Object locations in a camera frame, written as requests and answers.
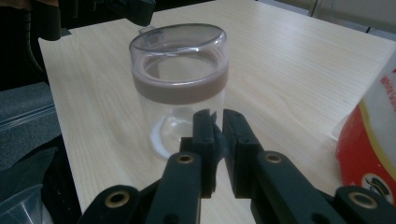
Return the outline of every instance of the light wood tabletop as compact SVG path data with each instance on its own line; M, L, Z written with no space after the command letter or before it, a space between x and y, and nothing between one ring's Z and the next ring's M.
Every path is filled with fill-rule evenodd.
M359 101L396 43L248 0L218 0L156 12L151 25L210 23L230 49L225 107L242 113L264 149L288 156L331 195L340 187L332 130ZM164 161L149 149L130 70L127 20L40 40L83 211L102 190L143 189ZM222 161L202 223L254 223L249 200L233 197Z

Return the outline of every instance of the yellow stripe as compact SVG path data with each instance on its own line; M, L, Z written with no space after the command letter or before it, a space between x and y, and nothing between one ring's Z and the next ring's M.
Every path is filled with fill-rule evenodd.
M370 144L373 147L375 155L381 161L382 165L387 169L388 173L394 180L396 180L396 168L393 166L392 162L388 158L387 154L385 154L382 147L379 145L378 140L375 137L374 131L372 129L369 113L367 111L366 104L363 100L359 103L359 108L361 110L361 117L363 119L364 128L366 129L367 135L369 136Z

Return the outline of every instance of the plastic bag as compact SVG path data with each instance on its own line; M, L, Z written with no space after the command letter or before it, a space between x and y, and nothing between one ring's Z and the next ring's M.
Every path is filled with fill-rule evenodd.
M396 52L346 120L336 157L344 185L396 205Z

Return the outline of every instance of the upside-down glass mug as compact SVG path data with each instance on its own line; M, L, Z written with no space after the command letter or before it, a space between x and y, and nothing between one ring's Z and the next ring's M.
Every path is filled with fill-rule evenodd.
M179 24L136 37L130 45L134 85L151 147L162 157L192 136L192 115L210 109L221 127L228 79L227 36L209 24Z

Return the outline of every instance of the table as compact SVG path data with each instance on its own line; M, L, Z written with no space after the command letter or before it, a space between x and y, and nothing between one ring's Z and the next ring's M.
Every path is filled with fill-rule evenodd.
M334 126L359 101L396 43L249 0L218 0L156 12L152 25L211 23L228 34L225 107L241 112L266 150L284 153L318 189L340 183ZM127 20L40 40L83 211L103 189L143 189L164 162L149 150L128 46ZM224 162L202 223L254 223L233 198Z

